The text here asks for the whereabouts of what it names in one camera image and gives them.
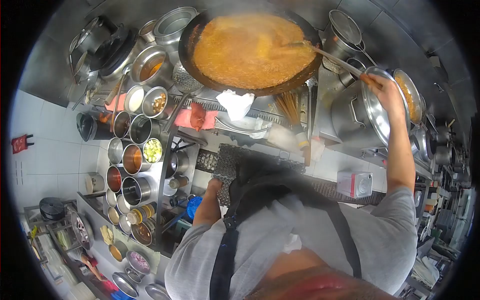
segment pink cloth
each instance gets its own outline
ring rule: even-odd
[[[175,119],[175,125],[181,127],[193,128],[190,125],[190,116],[192,115],[192,110],[182,109],[177,118]],[[218,110],[207,111],[205,114],[205,121],[202,125],[202,129],[212,129],[215,127],[215,117],[218,115]]]
[[[120,94],[119,96],[119,105],[117,106],[117,111],[123,111],[125,108],[123,107],[123,103],[125,102],[125,97],[127,96],[127,93],[125,94]],[[115,107],[115,100],[117,100],[117,96],[115,95],[113,97],[112,103],[110,105],[105,104],[105,108],[113,111],[113,108]]]

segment man's hand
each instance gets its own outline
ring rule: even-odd
[[[217,178],[212,178],[208,182],[207,190],[218,192],[222,188],[223,182]]]
[[[395,81],[373,74],[368,76],[383,86],[381,90],[373,85],[369,85],[368,88],[377,96],[378,101],[388,113],[388,118],[405,120],[405,105]]]

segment large black wok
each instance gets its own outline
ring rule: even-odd
[[[198,80],[203,85],[219,92],[230,89],[237,92],[238,95],[243,95],[245,93],[253,93],[256,96],[266,96],[280,94],[282,92],[294,89],[302,85],[307,79],[312,76],[315,71],[318,70],[320,63],[322,62],[322,56],[319,54],[305,69],[293,76],[288,81],[275,86],[254,90],[224,85],[203,75],[202,72],[200,72],[200,70],[198,70],[196,65],[193,63],[192,58],[195,45],[200,39],[200,35],[202,34],[205,26],[215,17],[247,12],[264,12],[289,20],[297,24],[303,30],[305,39],[309,40],[312,45],[320,48],[322,47],[318,32],[310,25],[310,23],[308,23],[305,19],[292,11],[262,1],[256,3],[250,1],[240,1],[239,3],[229,2],[208,9],[205,12],[197,15],[193,20],[190,21],[190,23],[188,23],[188,25],[183,30],[179,42],[179,57],[181,63],[183,64],[187,72],[191,76],[193,76],[193,78]]]

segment bamboo brush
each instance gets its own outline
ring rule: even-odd
[[[298,146],[303,151],[305,158],[305,165],[310,165],[310,144],[307,140],[307,135],[300,125],[300,115],[297,108],[298,95],[297,93],[283,92],[275,97],[276,106],[283,112],[285,117],[292,126],[292,130],[297,138]]]

